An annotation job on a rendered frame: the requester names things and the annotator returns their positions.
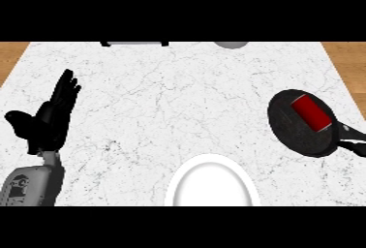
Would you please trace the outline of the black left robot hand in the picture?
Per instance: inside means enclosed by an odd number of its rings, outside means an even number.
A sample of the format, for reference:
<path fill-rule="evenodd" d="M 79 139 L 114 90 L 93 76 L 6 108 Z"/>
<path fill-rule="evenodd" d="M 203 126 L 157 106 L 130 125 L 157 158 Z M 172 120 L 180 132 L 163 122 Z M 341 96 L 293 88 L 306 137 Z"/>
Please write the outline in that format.
<path fill-rule="evenodd" d="M 59 151 L 64 147 L 80 89 L 73 70 L 65 69 L 51 100 L 42 104 L 36 115 L 31 116 L 20 110 L 11 110 L 5 114 L 15 135 L 27 140 L 28 155 L 37 155 L 43 151 Z"/>

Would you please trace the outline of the white appliance with black feet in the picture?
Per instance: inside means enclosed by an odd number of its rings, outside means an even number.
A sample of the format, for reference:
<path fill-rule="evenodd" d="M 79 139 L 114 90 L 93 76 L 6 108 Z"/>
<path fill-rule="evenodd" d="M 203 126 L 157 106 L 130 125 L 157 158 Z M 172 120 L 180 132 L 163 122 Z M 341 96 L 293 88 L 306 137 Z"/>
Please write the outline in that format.
<path fill-rule="evenodd" d="M 101 42 L 102 47 L 111 47 L 113 45 L 160 45 L 169 47 L 169 42 Z"/>

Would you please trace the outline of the white plate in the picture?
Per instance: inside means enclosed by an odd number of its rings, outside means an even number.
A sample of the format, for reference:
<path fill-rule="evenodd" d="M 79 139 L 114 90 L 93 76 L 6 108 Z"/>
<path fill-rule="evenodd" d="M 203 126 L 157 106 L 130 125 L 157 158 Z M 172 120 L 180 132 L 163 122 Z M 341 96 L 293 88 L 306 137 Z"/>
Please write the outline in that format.
<path fill-rule="evenodd" d="M 219 154 L 191 158 L 169 183 L 167 206 L 260 206 L 253 179 L 241 165 Z"/>

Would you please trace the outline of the black frying pan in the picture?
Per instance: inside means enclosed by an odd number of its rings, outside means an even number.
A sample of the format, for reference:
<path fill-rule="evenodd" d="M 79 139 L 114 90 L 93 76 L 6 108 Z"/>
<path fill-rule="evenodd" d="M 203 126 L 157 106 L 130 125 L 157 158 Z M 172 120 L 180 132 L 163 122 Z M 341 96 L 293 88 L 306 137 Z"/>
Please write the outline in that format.
<path fill-rule="evenodd" d="M 332 125 L 319 133 L 312 131 L 291 107 L 303 94 L 310 96 L 332 119 Z M 298 154 L 321 158 L 341 147 L 366 158 L 366 134 L 341 123 L 329 106 L 312 93 L 297 89 L 281 91 L 269 102 L 267 118 L 276 138 Z"/>

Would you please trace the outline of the grey round object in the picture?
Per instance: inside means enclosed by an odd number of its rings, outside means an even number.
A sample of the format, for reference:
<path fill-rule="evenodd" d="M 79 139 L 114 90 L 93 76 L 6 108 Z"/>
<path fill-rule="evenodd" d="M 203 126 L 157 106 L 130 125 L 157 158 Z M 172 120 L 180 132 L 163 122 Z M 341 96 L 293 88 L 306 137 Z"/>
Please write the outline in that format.
<path fill-rule="evenodd" d="M 242 48 L 250 42 L 214 42 L 220 47 L 226 49 Z"/>

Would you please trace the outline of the red can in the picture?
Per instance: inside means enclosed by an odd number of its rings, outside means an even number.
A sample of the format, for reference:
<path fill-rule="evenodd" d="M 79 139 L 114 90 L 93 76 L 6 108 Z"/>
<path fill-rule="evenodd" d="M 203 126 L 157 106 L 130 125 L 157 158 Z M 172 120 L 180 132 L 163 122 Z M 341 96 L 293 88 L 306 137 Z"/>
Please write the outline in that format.
<path fill-rule="evenodd" d="M 321 109 L 307 94 L 303 94 L 296 98 L 291 103 L 291 107 L 313 132 L 322 132 L 332 125 L 329 115 L 325 110 Z"/>

